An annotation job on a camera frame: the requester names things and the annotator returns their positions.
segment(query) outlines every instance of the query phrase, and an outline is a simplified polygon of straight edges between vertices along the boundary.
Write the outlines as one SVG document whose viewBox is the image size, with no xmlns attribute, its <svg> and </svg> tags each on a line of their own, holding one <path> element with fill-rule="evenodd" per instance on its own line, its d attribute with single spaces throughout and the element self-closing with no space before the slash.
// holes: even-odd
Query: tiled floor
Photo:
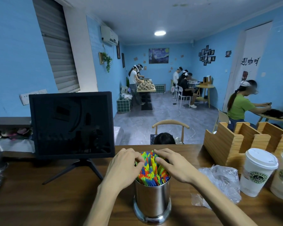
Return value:
<svg viewBox="0 0 283 226">
<path fill-rule="evenodd" d="M 197 108 L 189 108 L 184 104 L 173 105 L 175 100 L 170 93 L 151 94 L 153 110 L 141 111 L 140 106 L 134 106 L 129 113 L 116 114 L 114 126 L 124 129 L 124 137 L 121 145 L 147 145 L 150 144 L 150 134 L 155 133 L 152 125 L 166 119 L 181 121 L 190 126 L 184 130 L 185 144 L 203 143 L 205 130 L 213 130 L 218 117 L 218 110 L 208 108 L 203 102 L 197 103 Z M 159 125 L 158 133 L 168 132 L 173 137 L 181 137 L 181 126 Z"/>
</svg>

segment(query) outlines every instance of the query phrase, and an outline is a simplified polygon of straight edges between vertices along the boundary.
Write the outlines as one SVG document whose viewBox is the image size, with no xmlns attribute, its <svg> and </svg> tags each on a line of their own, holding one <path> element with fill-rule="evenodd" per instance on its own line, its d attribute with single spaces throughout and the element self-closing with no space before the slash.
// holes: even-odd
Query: colorful straw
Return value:
<svg viewBox="0 0 283 226">
<path fill-rule="evenodd" d="M 145 186 L 160 186 L 170 179 L 169 173 L 162 165 L 155 163 L 155 158 L 159 157 L 153 151 L 141 154 L 146 161 L 136 180 Z"/>
</svg>

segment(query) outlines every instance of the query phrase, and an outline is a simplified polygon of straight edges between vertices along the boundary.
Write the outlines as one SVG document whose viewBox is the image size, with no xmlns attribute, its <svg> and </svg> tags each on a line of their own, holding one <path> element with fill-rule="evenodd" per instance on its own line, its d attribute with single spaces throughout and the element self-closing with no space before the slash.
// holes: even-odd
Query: tripod stand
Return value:
<svg viewBox="0 0 283 226">
<path fill-rule="evenodd" d="M 45 185 L 51 181 L 53 181 L 54 179 L 66 174 L 67 172 L 73 170 L 76 167 L 83 167 L 83 166 L 87 166 L 90 167 L 91 170 L 94 171 L 94 173 L 99 177 L 99 179 L 103 180 L 103 177 L 101 175 L 101 173 L 97 170 L 97 168 L 95 167 L 95 164 L 91 161 L 91 159 L 80 159 L 79 161 L 69 165 L 68 167 L 66 167 L 64 170 L 62 170 L 61 172 L 59 172 L 58 174 L 56 174 L 55 176 L 53 176 L 52 178 L 48 179 L 47 181 L 43 182 L 42 185 Z"/>
</svg>

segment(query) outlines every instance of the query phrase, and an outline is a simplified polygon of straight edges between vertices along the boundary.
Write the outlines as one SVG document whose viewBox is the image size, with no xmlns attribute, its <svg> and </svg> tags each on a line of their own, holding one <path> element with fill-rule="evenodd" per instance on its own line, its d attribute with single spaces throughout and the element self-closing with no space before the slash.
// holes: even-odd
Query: stainless steel cup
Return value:
<svg viewBox="0 0 283 226">
<path fill-rule="evenodd" d="M 147 224 L 162 224 L 171 212 L 170 180 L 160 186 L 145 186 L 134 181 L 134 212 Z"/>
</svg>

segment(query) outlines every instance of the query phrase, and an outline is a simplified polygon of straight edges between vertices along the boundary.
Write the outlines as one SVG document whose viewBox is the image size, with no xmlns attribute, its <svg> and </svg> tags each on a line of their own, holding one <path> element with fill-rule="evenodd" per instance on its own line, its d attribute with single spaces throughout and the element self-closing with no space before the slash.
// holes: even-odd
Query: hand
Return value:
<svg viewBox="0 0 283 226">
<path fill-rule="evenodd" d="M 121 149 L 109 163 L 101 186 L 113 189 L 118 195 L 138 177 L 144 164 L 145 160 L 139 152 L 135 152 L 132 148 Z"/>
<path fill-rule="evenodd" d="M 162 150 L 154 150 L 154 152 L 169 160 L 167 163 L 164 159 L 156 157 L 156 162 L 161 164 L 171 176 L 177 181 L 183 183 L 193 183 L 195 178 L 200 173 L 195 167 L 192 166 L 181 154 L 178 154 L 168 148 Z"/>
<path fill-rule="evenodd" d="M 269 104 L 271 104 L 271 102 L 262 103 L 262 104 L 261 104 L 261 107 L 266 107 L 266 106 L 268 106 Z"/>
</svg>

